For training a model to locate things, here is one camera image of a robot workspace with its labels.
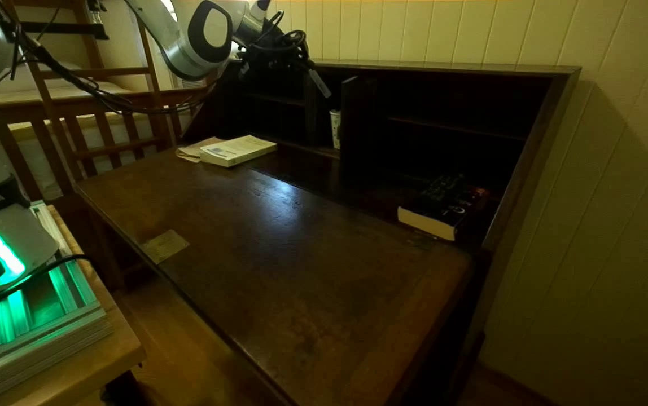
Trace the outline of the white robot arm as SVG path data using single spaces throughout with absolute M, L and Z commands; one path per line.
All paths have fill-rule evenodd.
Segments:
M 150 33 L 167 67 L 186 80 L 233 69 L 240 80 L 272 71 L 312 71 L 307 33 L 282 31 L 271 0 L 123 0 Z

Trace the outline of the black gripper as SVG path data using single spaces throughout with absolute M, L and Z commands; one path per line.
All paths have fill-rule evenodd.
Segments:
M 307 33 L 260 33 L 243 54 L 240 84 L 246 90 L 296 97 L 308 69 Z

